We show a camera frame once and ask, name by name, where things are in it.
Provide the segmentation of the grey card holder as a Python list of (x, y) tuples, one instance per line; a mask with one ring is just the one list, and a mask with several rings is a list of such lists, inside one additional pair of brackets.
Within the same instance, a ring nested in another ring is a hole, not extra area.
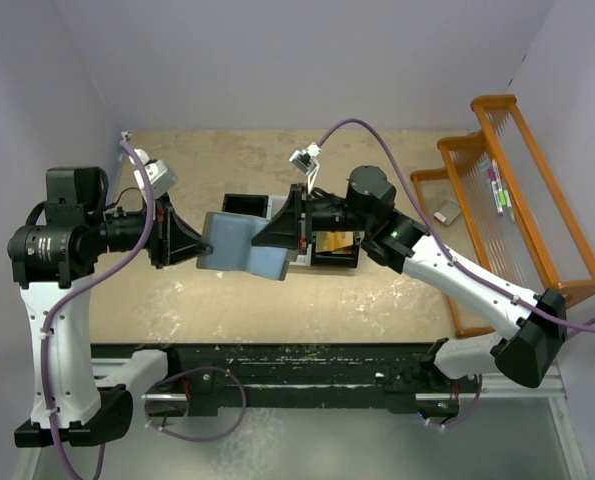
[(274, 281), (283, 281), (289, 267), (288, 250), (253, 246), (253, 237), (268, 226), (265, 218), (226, 212), (205, 216), (202, 237), (212, 252), (197, 259), (198, 269), (240, 271)]

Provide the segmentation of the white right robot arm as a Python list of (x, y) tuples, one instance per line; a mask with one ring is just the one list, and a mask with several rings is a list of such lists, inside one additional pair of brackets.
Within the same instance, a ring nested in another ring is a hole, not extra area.
[(375, 166), (355, 168), (346, 194), (309, 194), (291, 187), (285, 206), (252, 239), (255, 247), (294, 250), (303, 233), (360, 232), (375, 263), (442, 291), (488, 322), (490, 334), (435, 342), (422, 366), (423, 383), (444, 391), (467, 375), (502, 373), (538, 387), (566, 340), (559, 322), (565, 300), (553, 289), (538, 294), (512, 284), (452, 252), (443, 252), (428, 227), (398, 211), (396, 188)]

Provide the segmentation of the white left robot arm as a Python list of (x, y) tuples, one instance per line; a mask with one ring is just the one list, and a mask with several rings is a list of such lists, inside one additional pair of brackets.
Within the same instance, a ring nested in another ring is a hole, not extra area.
[(93, 373), (89, 312), (92, 276), (107, 252), (147, 251), (161, 269), (210, 253), (200, 234), (175, 212), (168, 195), (177, 182), (162, 161), (136, 176), (153, 198), (140, 210), (107, 204), (108, 177), (99, 167), (52, 168), (46, 199), (8, 243), (14, 281), (31, 329), (35, 397), (30, 418), (14, 432), (19, 448), (56, 441), (96, 446), (123, 437), (135, 399), (153, 385), (179, 387), (181, 365), (166, 351), (142, 349), (110, 374)]

